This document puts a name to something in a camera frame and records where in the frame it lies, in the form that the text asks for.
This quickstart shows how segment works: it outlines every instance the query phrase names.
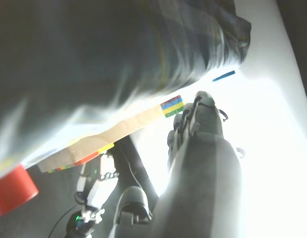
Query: black cable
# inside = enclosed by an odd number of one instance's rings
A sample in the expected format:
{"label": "black cable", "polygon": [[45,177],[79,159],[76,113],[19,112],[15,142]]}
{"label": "black cable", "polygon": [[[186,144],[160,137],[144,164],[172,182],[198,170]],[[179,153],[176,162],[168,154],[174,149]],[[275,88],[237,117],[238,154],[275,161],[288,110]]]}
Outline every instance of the black cable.
{"label": "black cable", "polygon": [[51,230],[51,232],[50,232],[48,238],[51,238],[51,235],[52,235],[53,231],[55,230],[55,228],[56,228],[56,226],[58,225],[58,223],[62,220],[62,218],[65,217],[66,214],[68,214],[73,208],[75,208],[75,207],[77,207],[77,206],[79,206],[79,204],[76,204],[76,205],[74,205],[73,207],[71,207],[69,210],[67,210],[67,211],[59,218],[59,220],[57,220],[57,222],[55,223],[53,229]]}
{"label": "black cable", "polygon": [[[136,177],[135,177],[135,175],[134,175],[134,173],[133,173],[133,171],[132,171],[132,168],[131,168],[131,166],[130,166],[130,163],[129,163],[129,161],[128,161],[128,159],[127,159],[127,157],[126,157],[126,155],[125,155],[125,153],[124,153],[124,151],[123,151],[123,149],[122,149],[122,147],[120,146],[119,143],[117,143],[117,144],[118,144],[118,146],[119,146],[119,148],[120,148],[120,151],[122,152],[122,154],[123,154],[123,156],[124,156],[126,162],[128,163],[129,171],[130,171],[130,174],[132,175],[132,177],[134,178],[134,181],[136,182],[136,184],[137,184],[142,190],[144,190],[143,187],[142,187],[142,186],[140,185],[140,183],[138,182],[138,180],[136,179]],[[152,214],[152,212],[150,211],[149,208],[148,208],[148,211],[149,211],[149,215],[152,217],[153,214]]]}

